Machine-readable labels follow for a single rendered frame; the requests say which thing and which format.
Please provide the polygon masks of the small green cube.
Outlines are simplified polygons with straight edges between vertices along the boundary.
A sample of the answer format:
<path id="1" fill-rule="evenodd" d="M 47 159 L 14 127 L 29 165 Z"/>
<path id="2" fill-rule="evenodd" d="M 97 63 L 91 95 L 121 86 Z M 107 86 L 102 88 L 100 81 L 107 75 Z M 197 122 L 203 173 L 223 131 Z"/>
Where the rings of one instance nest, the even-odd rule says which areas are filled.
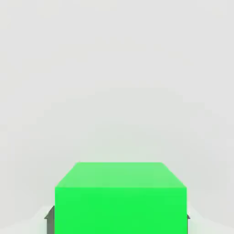
<path id="1" fill-rule="evenodd" d="M 78 162 L 54 217 L 55 234 L 187 234 L 187 188 L 160 162 Z"/>

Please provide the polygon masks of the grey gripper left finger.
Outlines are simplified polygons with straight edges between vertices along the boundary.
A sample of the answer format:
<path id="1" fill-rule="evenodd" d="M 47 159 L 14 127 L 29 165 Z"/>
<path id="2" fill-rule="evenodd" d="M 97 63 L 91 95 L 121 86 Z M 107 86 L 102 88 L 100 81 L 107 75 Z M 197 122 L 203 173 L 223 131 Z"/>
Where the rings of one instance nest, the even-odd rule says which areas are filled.
<path id="1" fill-rule="evenodd" d="M 44 206 L 30 219 L 29 234 L 54 234 L 54 206 Z"/>

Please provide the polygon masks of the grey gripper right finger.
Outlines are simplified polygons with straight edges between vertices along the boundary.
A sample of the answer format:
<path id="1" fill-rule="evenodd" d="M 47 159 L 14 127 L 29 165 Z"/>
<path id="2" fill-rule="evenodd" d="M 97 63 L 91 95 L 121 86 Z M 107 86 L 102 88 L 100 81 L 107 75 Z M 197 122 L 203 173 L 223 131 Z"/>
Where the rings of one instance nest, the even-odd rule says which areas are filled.
<path id="1" fill-rule="evenodd" d="M 187 215 L 188 234 L 205 234 L 204 218 L 193 206 L 188 207 Z"/>

